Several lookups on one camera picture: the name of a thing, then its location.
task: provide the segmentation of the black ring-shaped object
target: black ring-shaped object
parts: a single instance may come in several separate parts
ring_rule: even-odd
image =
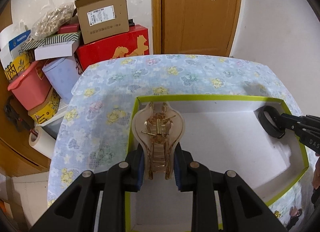
[[[280,116],[279,112],[272,106],[263,106],[259,109],[258,119],[268,135],[278,139],[282,138],[285,135],[285,129],[278,127],[278,125],[274,126],[265,116],[265,112],[270,115],[276,125]]]

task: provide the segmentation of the tablecloth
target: tablecloth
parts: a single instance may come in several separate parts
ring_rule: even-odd
[[[73,88],[51,161],[48,205],[84,170],[107,170],[123,161],[137,96],[234,94],[283,99],[293,115],[302,115],[292,95],[265,65],[207,55],[145,55],[91,65]],[[310,168],[270,209],[286,225],[296,206],[310,216],[311,180],[316,162],[307,148]]]

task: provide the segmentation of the light blue bucket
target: light blue bucket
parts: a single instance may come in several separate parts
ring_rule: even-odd
[[[42,70],[59,96],[69,104],[71,89],[82,73],[74,56],[55,59],[44,65]]]

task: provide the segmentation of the clear plastic bag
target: clear plastic bag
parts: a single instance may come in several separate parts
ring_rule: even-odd
[[[70,21],[74,12],[74,3],[65,3],[45,13],[31,28],[31,38],[41,40],[58,31],[59,27]]]

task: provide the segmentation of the striped box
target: striped box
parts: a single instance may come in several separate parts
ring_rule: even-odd
[[[77,41],[79,40],[80,35],[81,35],[81,31],[78,31],[76,33],[52,35],[40,41],[36,41],[36,40],[26,41],[25,44],[22,46],[22,50],[27,51],[27,50],[37,48],[40,46],[45,46],[45,45]]]

